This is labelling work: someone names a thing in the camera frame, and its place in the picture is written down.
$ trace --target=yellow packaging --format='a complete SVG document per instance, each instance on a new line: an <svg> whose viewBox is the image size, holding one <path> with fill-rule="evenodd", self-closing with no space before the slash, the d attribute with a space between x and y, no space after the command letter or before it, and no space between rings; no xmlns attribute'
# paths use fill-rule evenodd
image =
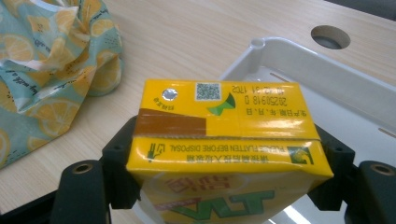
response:
<svg viewBox="0 0 396 224"><path fill-rule="evenodd" d="M148 80L127 169L165 223L262 223L332 177L297 83Z"/></svg>

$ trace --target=wooden table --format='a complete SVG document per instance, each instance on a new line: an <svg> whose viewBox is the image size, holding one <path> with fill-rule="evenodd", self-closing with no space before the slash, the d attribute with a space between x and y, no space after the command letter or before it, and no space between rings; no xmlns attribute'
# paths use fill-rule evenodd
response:
<svg viewBox="0 0 396 224"><path fill-rule="evenodd" d="M0 170L5 213L57 189L62 170L97 160L120 127L136 115L147 78L218 79L254 37L282 36L396 86L396 22L320 0L105 0L120 25L125 70L109 95L87 98L71 130ZM346 49L311 37L319 25L345 31ZM114 223L141 223L133 211L112 211Z"/></svg>

